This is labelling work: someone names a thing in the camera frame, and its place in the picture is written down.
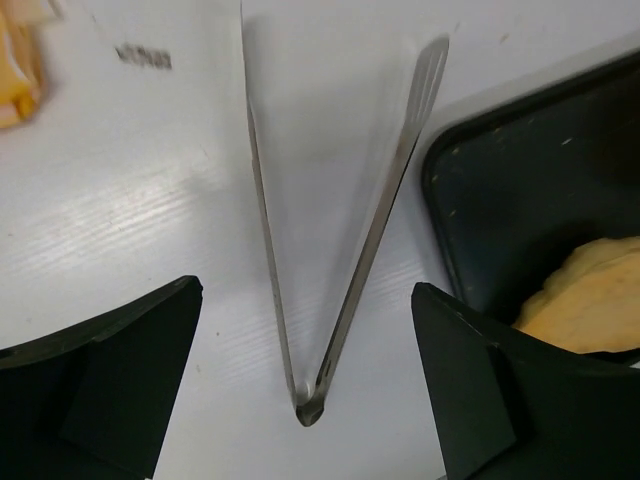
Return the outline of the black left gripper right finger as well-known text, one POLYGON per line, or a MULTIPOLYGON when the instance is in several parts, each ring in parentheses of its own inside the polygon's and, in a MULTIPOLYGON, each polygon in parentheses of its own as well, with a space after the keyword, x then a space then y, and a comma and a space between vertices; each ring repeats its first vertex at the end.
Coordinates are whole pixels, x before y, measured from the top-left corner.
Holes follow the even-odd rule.
POLYGON ((635 479, 639 372, 489 319, 428 283, 411 295, 450 479, 635 479))

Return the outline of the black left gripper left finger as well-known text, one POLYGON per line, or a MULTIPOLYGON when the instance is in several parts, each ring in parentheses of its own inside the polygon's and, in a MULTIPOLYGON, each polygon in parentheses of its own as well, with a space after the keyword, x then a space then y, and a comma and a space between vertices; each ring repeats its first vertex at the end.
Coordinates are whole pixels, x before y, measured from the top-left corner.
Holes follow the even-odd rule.
POLYGON ((150 479, 203 302, 183 276, 1 352, 4 479, 150 479))

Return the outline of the metal tongs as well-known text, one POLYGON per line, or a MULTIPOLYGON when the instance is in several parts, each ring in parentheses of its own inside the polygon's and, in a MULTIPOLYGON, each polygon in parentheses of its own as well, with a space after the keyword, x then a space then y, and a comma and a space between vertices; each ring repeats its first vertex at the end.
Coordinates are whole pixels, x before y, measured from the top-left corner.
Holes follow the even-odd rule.
POLYGON ((323 415, 450 37, 409 1, 289 1, 243 17, 252 168, 298 422, 323 415))

